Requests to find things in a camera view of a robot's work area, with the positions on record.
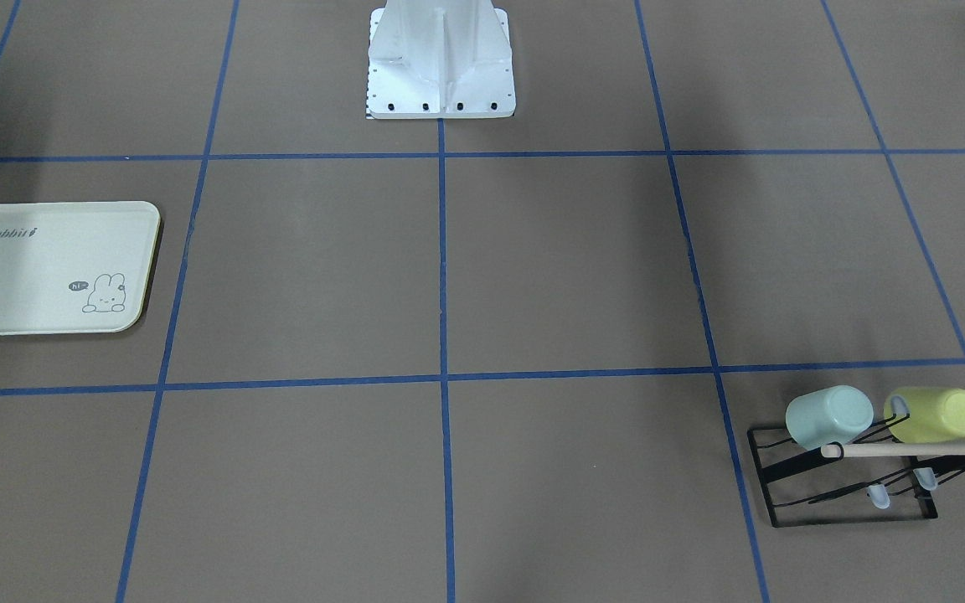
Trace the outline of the pale green plastic cup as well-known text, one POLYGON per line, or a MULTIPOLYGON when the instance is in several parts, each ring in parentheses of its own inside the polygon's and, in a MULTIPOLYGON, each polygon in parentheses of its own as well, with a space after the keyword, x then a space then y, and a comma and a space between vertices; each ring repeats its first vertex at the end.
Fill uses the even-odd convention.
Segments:
POLYGON ((804 450, 847 444, 863 434, 875 417, 873 402, 860 389, 838 385, 800 394, 789 402, 785 428, 804 450))

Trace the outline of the yellow plastic cup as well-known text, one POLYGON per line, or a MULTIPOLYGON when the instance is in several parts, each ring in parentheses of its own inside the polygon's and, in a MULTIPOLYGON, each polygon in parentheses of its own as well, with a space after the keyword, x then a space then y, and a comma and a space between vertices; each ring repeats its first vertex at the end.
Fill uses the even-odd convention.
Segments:
POLYGON ((965 438, 965 389, 904 386, 885 397, 882 415, 893 438, 905 444, 936 444, 965 438))

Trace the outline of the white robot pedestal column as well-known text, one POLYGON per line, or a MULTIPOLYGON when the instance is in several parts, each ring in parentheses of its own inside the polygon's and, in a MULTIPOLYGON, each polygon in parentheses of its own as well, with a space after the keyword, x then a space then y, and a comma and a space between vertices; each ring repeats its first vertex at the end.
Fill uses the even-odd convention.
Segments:
POLYGON ((516 113, 508 15, 490 1, 388 1, 371 12, 369 26, 365 117, 516 113))

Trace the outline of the cream rabbit print tray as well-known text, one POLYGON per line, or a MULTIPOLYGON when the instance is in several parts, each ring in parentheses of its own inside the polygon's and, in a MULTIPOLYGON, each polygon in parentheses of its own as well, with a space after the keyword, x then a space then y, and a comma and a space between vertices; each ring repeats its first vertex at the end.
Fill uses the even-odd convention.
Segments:
POLYGON ((146 201, 0 204, 0 336, 126 331, 161 222, 146 201))

